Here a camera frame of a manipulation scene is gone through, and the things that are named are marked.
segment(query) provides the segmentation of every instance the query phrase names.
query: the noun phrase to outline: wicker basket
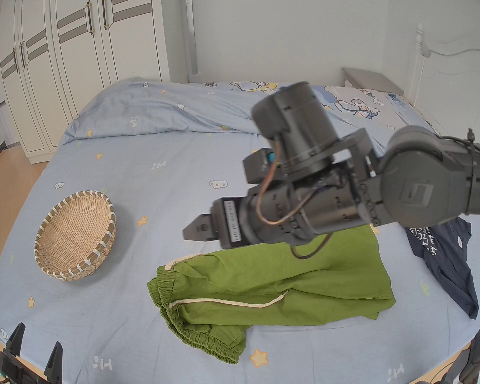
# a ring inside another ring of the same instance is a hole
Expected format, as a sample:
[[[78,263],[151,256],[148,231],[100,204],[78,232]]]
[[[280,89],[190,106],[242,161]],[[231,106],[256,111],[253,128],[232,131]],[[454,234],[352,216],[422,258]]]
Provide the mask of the wicker basket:
[[[91,275],[112,248],[117,230],[110,199],[96,191],[70,195],[52,208],[35,239],[35,260],[63,281]]]

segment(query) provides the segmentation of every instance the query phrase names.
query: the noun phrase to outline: bed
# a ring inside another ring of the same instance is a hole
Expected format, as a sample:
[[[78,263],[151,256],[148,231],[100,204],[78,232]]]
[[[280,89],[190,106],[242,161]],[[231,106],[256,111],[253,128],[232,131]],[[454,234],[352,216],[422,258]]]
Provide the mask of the bed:
[[[26,325],[22,357],[44,367],[59,341],[63,381],[73,383],[410,383],[463,348],[480,329],[413,255],[397,223],[377,239],[396,298],[378,320],[316,327],[254,326],[237,365],[183,344],[167,329],[146,283],[159,265],[219,249],[185,241],[182,229],[213,200],[243,196],[242,160],[267,145],[252,106],[281,84],[117,83],[80,113],[32,189],[0,257],[0,341]],[[429,124],[396,95],[314,87],[339,136],[365,128],[381,155],[392,134]],[[66,196],[102,191],[117,235],[103,265],[74,282],[38,268],[33,242],[45,214]],[[469,266],[480,276],[480,218]],[[268,364],[249,359],[258,349]]]

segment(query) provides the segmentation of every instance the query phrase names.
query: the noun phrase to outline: white headboard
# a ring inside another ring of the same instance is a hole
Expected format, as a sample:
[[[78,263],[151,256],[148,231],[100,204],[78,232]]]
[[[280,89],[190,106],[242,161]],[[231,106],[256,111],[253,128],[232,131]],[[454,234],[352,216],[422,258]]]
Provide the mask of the white headboard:
[[[439,43],[419,24],[404,97],[439,134],[480,141],[480,30]]]

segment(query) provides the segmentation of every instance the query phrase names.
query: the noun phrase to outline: wooden floor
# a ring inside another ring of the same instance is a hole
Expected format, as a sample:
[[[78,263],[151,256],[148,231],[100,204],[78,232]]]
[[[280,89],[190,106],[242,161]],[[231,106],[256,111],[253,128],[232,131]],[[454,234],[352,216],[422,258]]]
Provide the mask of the wooden floor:
[[[30,190],[46,166],[47,163],[30,164],[19,146],[0,153],[0,255],[20,209],[22,209]],[[0,343],[0,351],[3,348],[4,345]],[[450,367],[449,363],[454,359],[456,359],[456,356],[419,380],[433,383],[439,381]],[[42,373],[43,370],[34,367],[23,359],[22,361],[37,374]]]

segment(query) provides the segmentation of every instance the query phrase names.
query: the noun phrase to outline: dark t-shirt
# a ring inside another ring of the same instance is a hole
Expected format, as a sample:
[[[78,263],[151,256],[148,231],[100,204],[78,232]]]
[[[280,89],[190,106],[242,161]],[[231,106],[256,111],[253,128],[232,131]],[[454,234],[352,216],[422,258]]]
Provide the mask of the dark t-shirt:
[[[476,319],[479,304],[467,264],[471,224],[457,217],[434,227],[405,231],[415,256],[425,260],[443,289],[471,319]]]

